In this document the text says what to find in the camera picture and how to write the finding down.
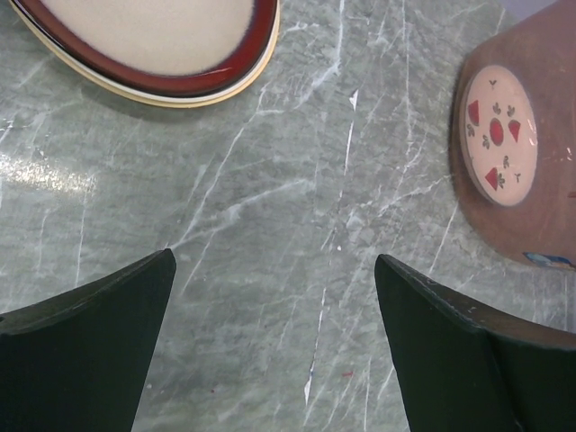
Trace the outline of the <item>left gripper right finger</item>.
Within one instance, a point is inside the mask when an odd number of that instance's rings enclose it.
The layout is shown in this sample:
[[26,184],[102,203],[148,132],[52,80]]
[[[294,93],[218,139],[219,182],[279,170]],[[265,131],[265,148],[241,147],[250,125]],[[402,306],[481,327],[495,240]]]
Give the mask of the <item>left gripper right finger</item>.
[[374,277],[412,431],[573,431],[575,336],[497,310],[390,255]]

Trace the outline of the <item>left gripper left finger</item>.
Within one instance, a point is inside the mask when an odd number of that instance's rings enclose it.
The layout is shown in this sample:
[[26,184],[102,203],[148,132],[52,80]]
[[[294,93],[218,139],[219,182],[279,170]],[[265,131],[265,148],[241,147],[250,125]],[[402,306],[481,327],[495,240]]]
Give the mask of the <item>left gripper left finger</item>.
[[176,260],[164,249],[1,316],[3,431],[129,431]]

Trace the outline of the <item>white watermelon pattern plate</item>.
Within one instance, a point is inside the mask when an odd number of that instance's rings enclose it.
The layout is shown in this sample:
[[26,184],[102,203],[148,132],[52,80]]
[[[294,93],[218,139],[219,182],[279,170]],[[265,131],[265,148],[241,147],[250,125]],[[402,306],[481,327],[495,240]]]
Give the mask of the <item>white watermelon pattern plate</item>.
[[467,81],[458,108],[460,149],[472,183],[499,206],[521,203],[535,181],[538,159],[527,91],[510,70],[488,65]]

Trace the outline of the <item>translucent pink plastic bin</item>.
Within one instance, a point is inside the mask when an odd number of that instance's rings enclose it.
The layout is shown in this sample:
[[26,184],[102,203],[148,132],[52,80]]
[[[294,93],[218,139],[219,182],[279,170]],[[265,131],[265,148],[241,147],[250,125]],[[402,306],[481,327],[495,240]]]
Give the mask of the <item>translucent pink plastic bin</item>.
[[557,1],[465,59],[450,144],[479,236],[519,263],[575,267],[575,4]]

